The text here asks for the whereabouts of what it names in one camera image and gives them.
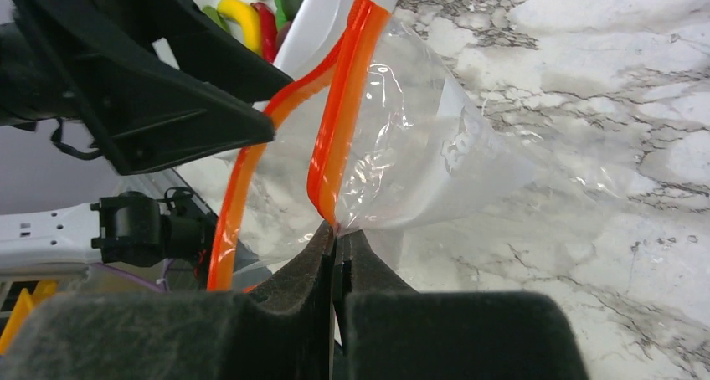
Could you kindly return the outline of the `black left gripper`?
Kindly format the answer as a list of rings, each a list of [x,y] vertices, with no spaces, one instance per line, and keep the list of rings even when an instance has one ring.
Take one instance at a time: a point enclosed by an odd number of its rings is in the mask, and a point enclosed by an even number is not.
[[[1,124],[104,157],[122,176],[272,141],[255,109],[293,79],[193,0],[8,0],[1,25]]]

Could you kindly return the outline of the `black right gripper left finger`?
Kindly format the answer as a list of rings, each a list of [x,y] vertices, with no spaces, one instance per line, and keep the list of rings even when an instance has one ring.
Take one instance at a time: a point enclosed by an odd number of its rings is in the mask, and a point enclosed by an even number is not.
[[[56,295],[3,354],[4,379],[329,379],[332,228],[248,293]]]

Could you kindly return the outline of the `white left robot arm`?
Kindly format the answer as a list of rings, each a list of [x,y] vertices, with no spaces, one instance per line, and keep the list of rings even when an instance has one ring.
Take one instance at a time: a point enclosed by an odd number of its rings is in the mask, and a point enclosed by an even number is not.
[[[161,172],[222,151],[270,142],[275,126],[255,103],[288,74],[227,34],[193,0],[11,0],[1,27],[1,123],[81,121],[88,151],[122,176]],[[184,259],[203,267],[216,217],[176,187],[1,219],[1,268]]]

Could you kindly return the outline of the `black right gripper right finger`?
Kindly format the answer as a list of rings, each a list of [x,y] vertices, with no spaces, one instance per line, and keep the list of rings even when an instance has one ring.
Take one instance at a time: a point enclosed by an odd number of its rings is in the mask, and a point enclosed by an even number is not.
[[[341,379],[585,379],[566,315],[530,291],[418,292],[357,231],[336,242]]]

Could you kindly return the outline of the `clear orange-zipper zip bag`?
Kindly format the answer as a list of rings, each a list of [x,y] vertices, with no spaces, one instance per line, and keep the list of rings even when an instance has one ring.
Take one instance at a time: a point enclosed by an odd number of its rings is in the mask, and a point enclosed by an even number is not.
[[[297,235],[400,231],[463,218],[534,183],[542,167],[496,132],[443,61],[373,0],[353,0],[346,27],[310,73],[265,107],[276,138],[242,149],[227,185],[208,269],[209,290],[232,285],[248,202],[265,186],[285,260]]]

